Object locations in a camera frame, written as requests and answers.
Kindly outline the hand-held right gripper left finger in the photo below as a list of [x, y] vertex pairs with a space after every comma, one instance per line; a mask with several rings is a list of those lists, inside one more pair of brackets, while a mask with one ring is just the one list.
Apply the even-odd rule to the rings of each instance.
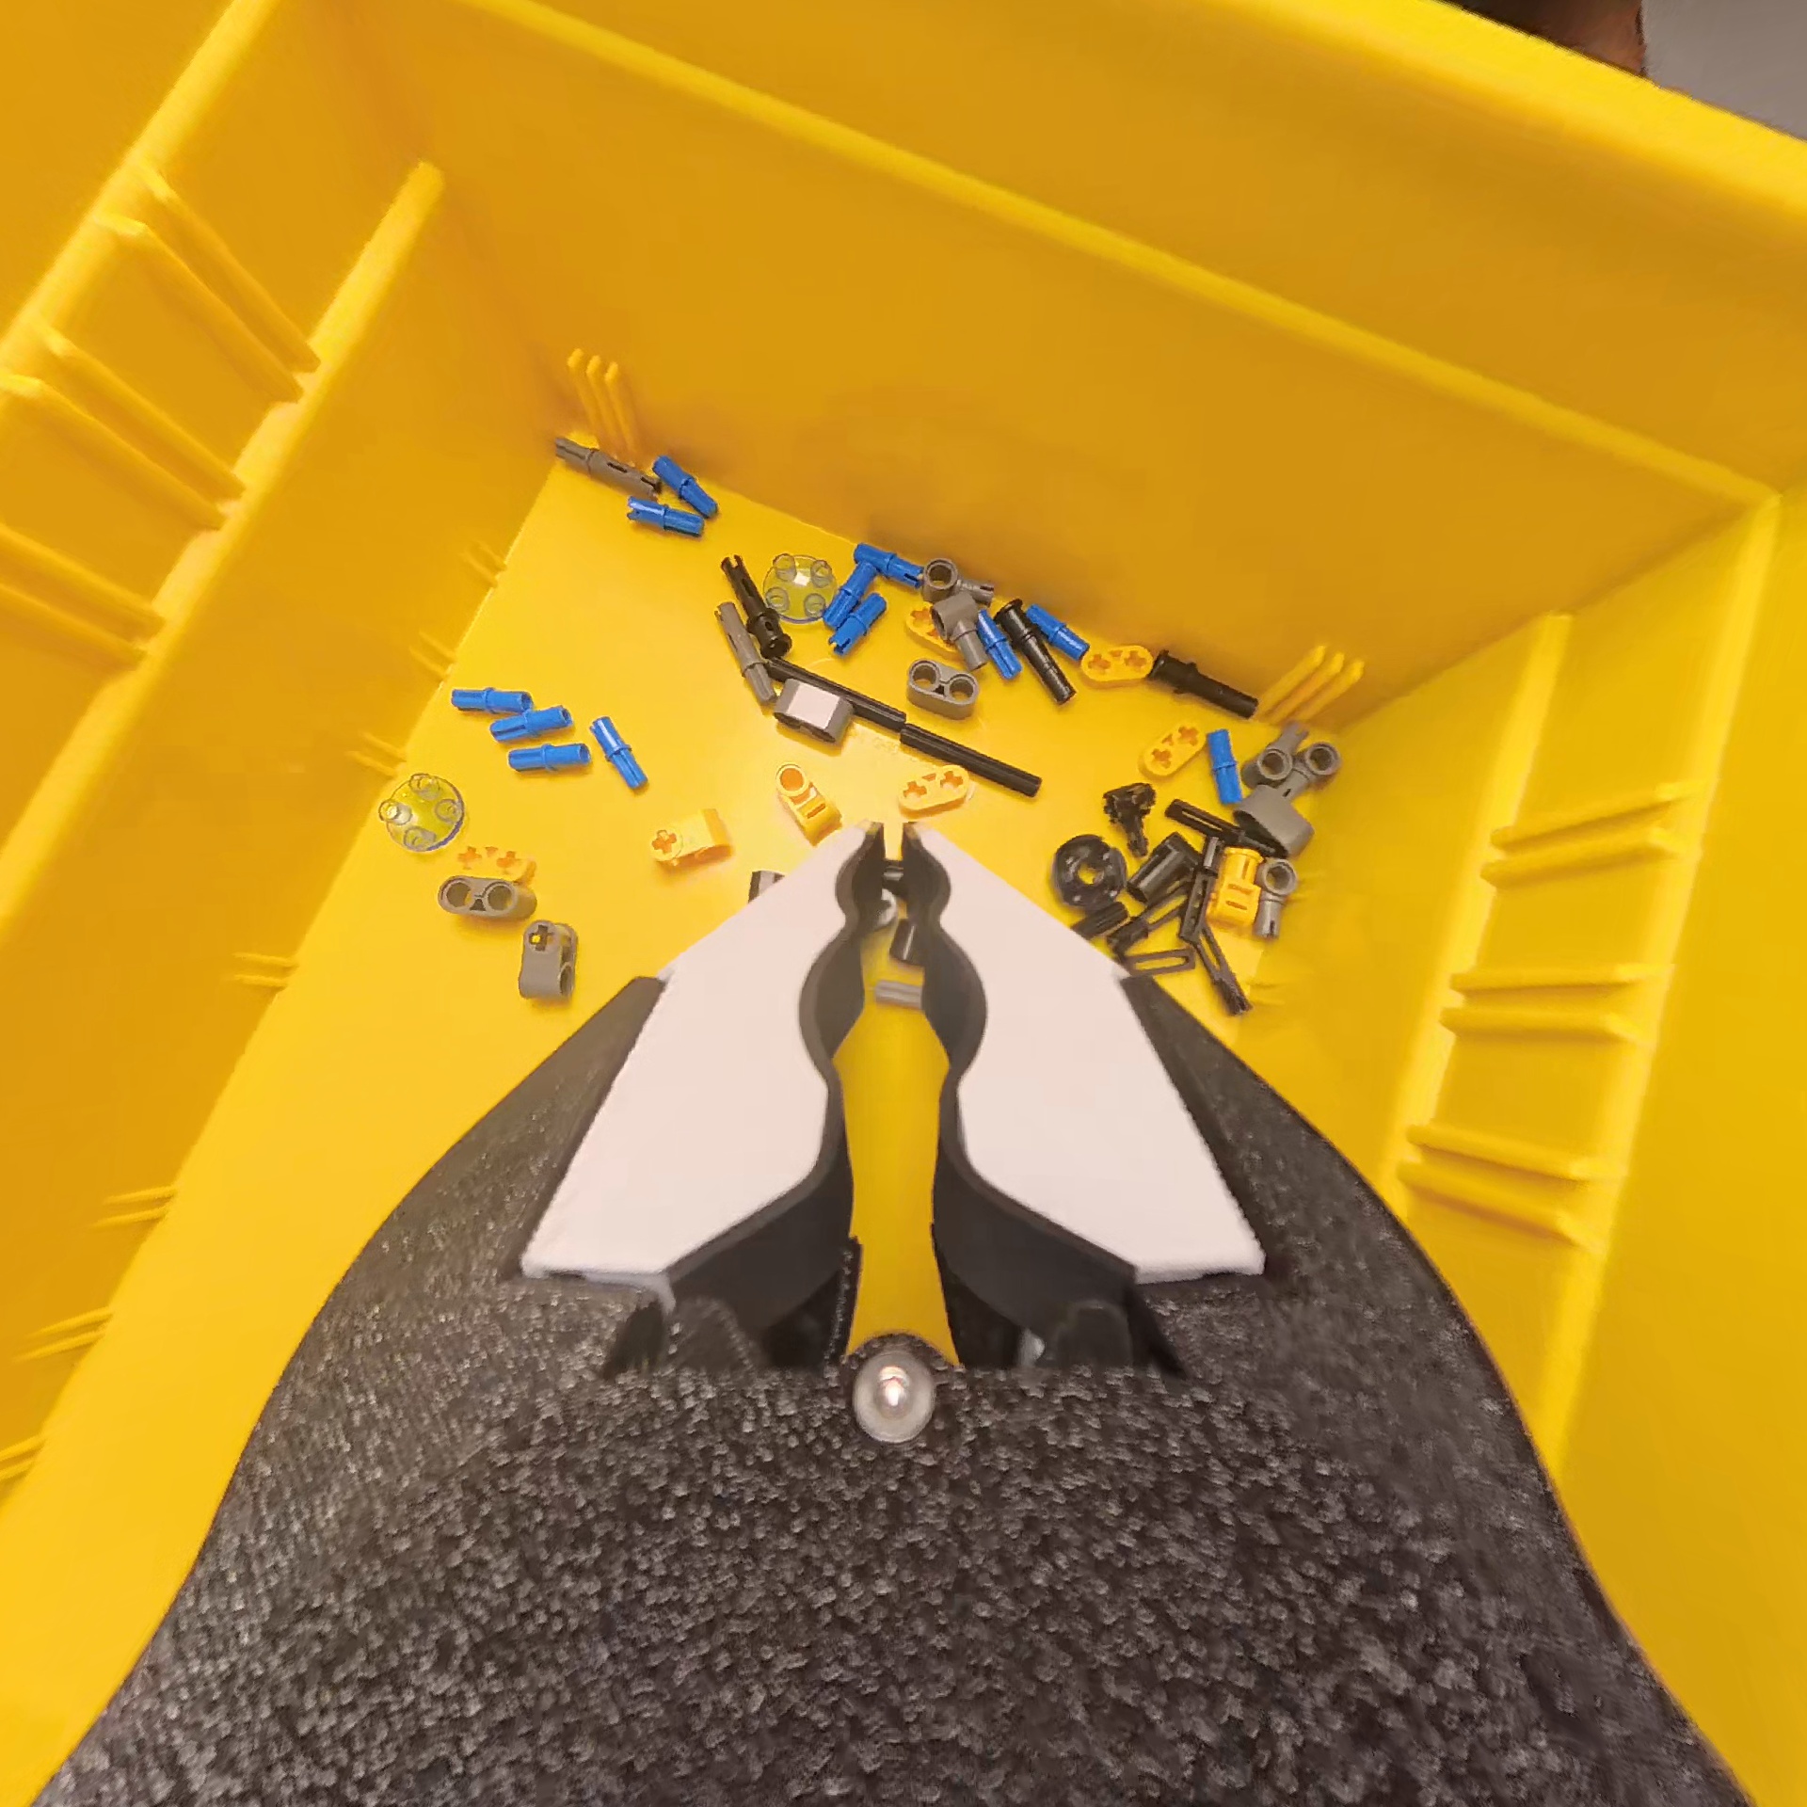
[[872, 829], [831, 832], [672, 960], [525, 1249], [525, 1276], [804, 1302], [842, 1270], [832, 1058], [864, 1007]]

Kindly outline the pile of blue black pins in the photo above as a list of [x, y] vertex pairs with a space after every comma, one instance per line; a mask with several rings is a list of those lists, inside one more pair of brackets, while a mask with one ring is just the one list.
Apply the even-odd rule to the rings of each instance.
[[482, 599], [433, 630], [447, 701], [418, 752], [467, 823], [399, 880], [382, 957], [399, 998], [444, 991], [480, 1028], [504, 998], [600, 1004], [720, 928], [859, 823], [946, 829], [1159, 974], [1190, 879], [1182, 825], [1234, 872], [1278, 854], [1256, 798], [1339, 763], [1299, 682], [1254, 708], [1176, 652], [987, 603], [946, 560], [827, 558], [799, 523], [698, 489], [628, 501], [544, 441], [459, 466]]

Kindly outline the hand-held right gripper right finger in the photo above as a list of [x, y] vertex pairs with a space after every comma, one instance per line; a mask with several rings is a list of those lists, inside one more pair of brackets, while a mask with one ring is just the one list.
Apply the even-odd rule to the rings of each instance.
[[918, 832], [922, 1009], [945, 1053], [934, 1242], [973, 1296], [1259, 1276], [1265, 1254], [1141, 1015], [1164, 997]]

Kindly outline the yellow plastic bin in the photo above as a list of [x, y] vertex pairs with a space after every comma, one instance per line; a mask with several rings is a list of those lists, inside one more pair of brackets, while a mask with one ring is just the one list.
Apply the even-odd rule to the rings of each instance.
[[[1803, 145], [1439, 4], [5, 4], [5, 1802], [1803, 1802]], [[459, 468], [1299, 682], [1123, 974], [1259, 1276], [525, 1276]]]

